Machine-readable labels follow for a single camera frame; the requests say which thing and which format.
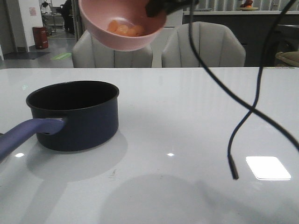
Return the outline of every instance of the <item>black saucepan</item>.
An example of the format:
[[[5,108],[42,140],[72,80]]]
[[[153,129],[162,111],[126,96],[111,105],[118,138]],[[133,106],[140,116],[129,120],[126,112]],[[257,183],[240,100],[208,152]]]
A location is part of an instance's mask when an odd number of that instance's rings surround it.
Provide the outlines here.
[[[49,85],[29,94],[33,119],[0,136],[0,161],[36,133],[45,147],[78,151],[98,146],[118,129],[119,89],[100,81]]]

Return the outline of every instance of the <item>orange food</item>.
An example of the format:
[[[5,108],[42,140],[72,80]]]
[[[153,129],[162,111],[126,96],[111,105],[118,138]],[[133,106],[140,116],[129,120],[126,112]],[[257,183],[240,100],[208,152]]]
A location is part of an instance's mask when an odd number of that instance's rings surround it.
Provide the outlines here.
[[[122,35],[122,36],[142,36],[145,33],[143,26],[137,25],[129,28],[127,25],[121,25],[116,20],[112,20],[107,31]]]
[[[115,32],[118,28],[119,24],[116,20],[112,20],[108,25],[108,31]]]

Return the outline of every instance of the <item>floor mat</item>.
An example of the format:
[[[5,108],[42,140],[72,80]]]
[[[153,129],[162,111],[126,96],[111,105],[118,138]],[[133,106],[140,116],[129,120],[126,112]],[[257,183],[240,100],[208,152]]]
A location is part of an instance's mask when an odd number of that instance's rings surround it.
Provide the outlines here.
[[[48,54],[49,52],[13,52],[4,55],[4,60],[15,60],[15,59],[37,59],[41,56]]]

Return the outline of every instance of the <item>pot handle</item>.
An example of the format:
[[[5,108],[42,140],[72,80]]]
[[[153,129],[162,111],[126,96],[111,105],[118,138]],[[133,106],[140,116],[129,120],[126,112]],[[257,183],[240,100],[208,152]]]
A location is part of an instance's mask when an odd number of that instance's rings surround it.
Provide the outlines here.
[[[0,162],[35,133],[55,134],[64,127],[61,118],[26,120],[0,136]]]

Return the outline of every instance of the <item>pink bowl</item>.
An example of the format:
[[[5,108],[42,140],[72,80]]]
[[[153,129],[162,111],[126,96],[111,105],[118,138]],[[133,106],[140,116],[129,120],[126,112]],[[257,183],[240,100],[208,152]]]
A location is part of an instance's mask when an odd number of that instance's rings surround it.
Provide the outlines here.
[[[79,0],[84,25],[102,44],[120,51],[138,50],[150,44],[162,30],[166,13],[154,18],[146,16],[145,5],[149,0]],[[145,35],[130,37],[107,31],[112,20],[129,27],[141,25]]]

